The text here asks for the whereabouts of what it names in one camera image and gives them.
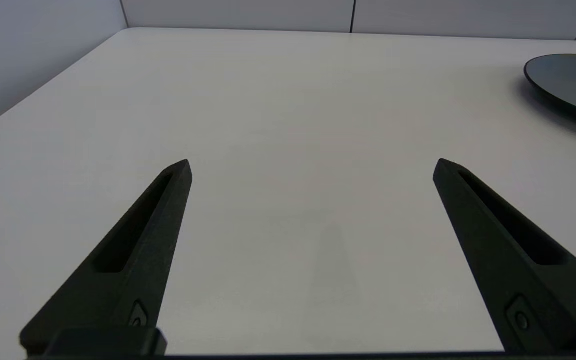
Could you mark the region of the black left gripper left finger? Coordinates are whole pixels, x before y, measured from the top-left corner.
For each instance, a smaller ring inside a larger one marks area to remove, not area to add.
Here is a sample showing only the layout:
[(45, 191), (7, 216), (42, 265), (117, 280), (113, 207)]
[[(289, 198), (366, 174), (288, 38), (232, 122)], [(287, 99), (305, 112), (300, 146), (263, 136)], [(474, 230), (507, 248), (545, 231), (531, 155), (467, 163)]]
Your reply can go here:
[(162, 356), (157, 323), (193, 174), (165, 168), (19, 335), (28, 356)]

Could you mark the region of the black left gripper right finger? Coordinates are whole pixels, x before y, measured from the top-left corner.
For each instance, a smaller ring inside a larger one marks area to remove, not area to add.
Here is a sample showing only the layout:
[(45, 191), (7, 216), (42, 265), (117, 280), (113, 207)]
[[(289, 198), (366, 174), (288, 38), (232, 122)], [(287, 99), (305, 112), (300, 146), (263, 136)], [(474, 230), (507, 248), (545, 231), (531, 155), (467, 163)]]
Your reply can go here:
[(466, 167), (433, 182), (504, 350), (576, 356), (576, 256)]

